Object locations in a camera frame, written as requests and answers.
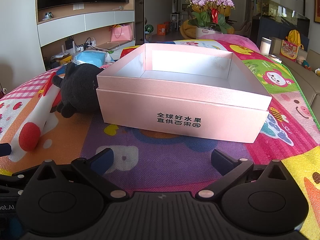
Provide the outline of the white wood TV cabinet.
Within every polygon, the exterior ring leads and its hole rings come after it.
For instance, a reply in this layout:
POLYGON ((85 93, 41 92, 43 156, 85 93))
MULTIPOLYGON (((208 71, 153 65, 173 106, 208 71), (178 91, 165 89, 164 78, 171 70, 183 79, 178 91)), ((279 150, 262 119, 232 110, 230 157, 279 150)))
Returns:
POLYGON ((114 59, 120 50, 135 44, 135 38, 124 42, 111 42, 113 25, 129 25, 135 33, 135 0, 127 3, 84 3, 37 10, 37 32, 44 62, 65 47, 72 37, 77 45, 93 38, 98 48, 115 49, 114 59))

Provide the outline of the purple orchid flower pot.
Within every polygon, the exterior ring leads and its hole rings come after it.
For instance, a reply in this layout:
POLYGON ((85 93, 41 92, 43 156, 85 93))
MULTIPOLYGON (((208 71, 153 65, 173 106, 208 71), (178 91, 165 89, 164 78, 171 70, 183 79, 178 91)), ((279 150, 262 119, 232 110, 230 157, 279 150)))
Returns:
POLYGON ((222 34, 234 34, 234 28, 227 23, 226 12, 235 8, 232 0, 187 0, 191 9, 188 25, 201 29, 218 31, 222 34))

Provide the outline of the yellow bear plush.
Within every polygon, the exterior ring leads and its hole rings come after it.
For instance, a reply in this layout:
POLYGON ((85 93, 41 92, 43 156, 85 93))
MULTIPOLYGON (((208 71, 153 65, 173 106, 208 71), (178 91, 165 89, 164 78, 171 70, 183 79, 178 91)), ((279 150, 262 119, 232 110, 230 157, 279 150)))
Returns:
POLYGON ((180 26, 180 32, 186 40, 201 39, 206 35, 222 34, 220 31, 207 30, 191 25, 189 24, 189 20, 186 20, 182 23, 180 26))

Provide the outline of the orange paper bag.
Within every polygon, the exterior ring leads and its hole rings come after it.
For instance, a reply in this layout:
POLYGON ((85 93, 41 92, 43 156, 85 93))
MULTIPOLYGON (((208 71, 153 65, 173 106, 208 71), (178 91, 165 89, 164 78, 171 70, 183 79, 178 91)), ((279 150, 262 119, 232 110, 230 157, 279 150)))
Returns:
POLYGON ((167 25, 165 23, 157 25, 157 35, 165 36, 167 34, 167 25))

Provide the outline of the beige sofa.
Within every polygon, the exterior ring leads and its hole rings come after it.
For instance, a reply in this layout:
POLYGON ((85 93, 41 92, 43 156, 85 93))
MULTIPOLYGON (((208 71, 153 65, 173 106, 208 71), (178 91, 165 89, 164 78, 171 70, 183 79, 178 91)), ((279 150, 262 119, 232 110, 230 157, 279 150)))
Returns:
POLYGON ((315 70, 319 68, 319 53, 309 49, 306 54, 306 61, 310 64, 311 70, 307 70, 300 64, 280 55, 281 39, 271 37, 271 41, 271 53, 279 57, 282 60, 282 64, 289 68, 311 107, 316 120, 319 122, 319 76, 315 73, 315 70))

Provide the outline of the white red foam stick toy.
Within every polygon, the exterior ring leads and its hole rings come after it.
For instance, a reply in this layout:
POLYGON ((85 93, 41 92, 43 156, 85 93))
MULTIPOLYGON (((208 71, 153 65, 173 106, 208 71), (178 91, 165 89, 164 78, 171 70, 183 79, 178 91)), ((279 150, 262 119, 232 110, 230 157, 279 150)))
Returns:
POLYGON ((18 149, 29 152, 35 149, 44 126, 49 119, 50 111, 61 101, 60 88, 53 84, 53 77, 56 72, 52 72, 46 85, 41 90, 37 104, 31 113, 27 116, 26 122, 18 132, 17 143, 18 149))

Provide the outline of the dark fish tank cabinet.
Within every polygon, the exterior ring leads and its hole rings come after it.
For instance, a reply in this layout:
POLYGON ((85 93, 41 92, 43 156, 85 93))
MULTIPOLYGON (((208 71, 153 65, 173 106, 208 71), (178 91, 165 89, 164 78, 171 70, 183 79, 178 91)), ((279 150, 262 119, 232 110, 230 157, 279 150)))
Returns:
POLYGON ((309 46, 310 19, 272 0, 252 2, 251 31, 249 39, 258 47, 262 38, 276 37, 285 40, 292 30, 300 33, 305 50, 309 46))

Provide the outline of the white thermos cup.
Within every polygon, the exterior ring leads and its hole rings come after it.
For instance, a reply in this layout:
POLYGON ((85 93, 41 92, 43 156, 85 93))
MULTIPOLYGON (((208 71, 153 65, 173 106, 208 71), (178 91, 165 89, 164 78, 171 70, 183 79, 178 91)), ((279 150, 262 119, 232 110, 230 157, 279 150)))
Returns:
POLYGON ((271 49, 272 40, 269 38, 262 37, 260 44, 260 53, 262 55, 268 56, 271 49))

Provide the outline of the pink gift bag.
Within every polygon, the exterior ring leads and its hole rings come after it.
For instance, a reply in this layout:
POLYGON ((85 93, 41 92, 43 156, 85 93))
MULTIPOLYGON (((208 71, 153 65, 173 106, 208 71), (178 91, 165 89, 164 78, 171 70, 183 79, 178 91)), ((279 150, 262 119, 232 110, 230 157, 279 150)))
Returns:
POLYGON ((111 42, 131 41, 133 39, 130 25, 116 25, 111 31, 111 42))

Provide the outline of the red cartoon gift bag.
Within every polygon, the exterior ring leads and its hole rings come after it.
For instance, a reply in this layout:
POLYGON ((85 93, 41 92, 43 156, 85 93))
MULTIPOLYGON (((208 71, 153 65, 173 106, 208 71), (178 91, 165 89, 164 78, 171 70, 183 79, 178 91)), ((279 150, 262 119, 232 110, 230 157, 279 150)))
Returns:
POLYGON ((289 60, 296 62, 299 52, 299 47, 289 41, 282 40, 280 47, 280 55, 288 58, 289 60))

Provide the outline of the black plush toy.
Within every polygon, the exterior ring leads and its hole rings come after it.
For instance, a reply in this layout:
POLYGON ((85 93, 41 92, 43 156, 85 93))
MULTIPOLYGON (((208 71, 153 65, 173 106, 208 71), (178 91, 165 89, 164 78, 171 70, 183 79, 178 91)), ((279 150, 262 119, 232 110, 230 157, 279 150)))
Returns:
POLYGON ((66 65, 63 78, 54 76, 52 82, 60 88, 61 101, 56 110, 64 118, 70 118, 75 113, 95 113, 99 111, 97 96, 97 75, 102 68, 89 63, 76 65, 70 62, 66 65))

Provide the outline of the colourful cartoon play mat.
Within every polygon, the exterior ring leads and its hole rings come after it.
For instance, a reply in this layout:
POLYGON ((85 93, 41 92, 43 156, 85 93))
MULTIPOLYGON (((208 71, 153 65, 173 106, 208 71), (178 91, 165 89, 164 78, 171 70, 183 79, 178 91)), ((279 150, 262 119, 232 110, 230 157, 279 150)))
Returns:
POLYGON ((37 147, 24 152, 15 141, 50 77, 47 72, 1 100, 1 142, 12 146, 12 154, 1 158, 1 174, 11 175, 46 159, 67 164, 108 147, 114 152, 114 163, 106 178, 126 191, 197 192, 219 179, 210 161, 214 149, 256 164, 280 159, 309 203, 301 232, 308 239, 319 239, 319 122, 289 68, 261 56, 256 46, 244 40, 216 38, 186 40, 184 44, 235 53, 272 95, 267 120, 255 142, 216 141, 111 125, 104 123, 100 114, 75 114, 66 119, 52 110, 37 147))

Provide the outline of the yellow backpack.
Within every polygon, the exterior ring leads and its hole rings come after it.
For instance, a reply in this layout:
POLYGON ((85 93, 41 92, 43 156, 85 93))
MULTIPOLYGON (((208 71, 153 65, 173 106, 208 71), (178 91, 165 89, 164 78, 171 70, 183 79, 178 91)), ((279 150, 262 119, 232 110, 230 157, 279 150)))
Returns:
POLYGON ((300 33, 298 30, 294 29, 289 31, 289 34, 287 35, 286 39, 290 43, 297 45, 299 48, 304 49, 304 46, 301 42, 300 33))

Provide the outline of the blue tissue pack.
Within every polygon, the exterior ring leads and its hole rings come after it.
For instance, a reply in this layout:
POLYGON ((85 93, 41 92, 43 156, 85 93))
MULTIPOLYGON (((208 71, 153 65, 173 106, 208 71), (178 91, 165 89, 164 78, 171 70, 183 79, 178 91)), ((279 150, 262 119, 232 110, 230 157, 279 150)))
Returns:
POLYGON ((97 67, 102 67, 103 65, 114 62, 114 59, 112 59, 110 54, 105 51, 86 50, 76 54, 75 57, 73 57, 72 62, 76 65, 88 63, 97 67))

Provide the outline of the red framed wall picture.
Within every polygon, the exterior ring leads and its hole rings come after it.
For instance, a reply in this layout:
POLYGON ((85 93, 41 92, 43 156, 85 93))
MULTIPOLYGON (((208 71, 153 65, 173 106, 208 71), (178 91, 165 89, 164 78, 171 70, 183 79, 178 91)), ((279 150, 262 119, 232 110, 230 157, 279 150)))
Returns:
POLYGON ((320 0, 315 0, 315 22, 320 23, 320 0))

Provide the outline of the pink cardboard box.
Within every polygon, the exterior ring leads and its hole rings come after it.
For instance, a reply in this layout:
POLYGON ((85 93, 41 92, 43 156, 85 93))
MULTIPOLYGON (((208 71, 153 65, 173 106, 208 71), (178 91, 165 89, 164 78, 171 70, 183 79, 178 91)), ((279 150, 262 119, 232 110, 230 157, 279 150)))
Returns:
POLYGON ((252 143, 271 96, 233 53, 147 43, 98 76, 104 122, 156 132, 252 143))

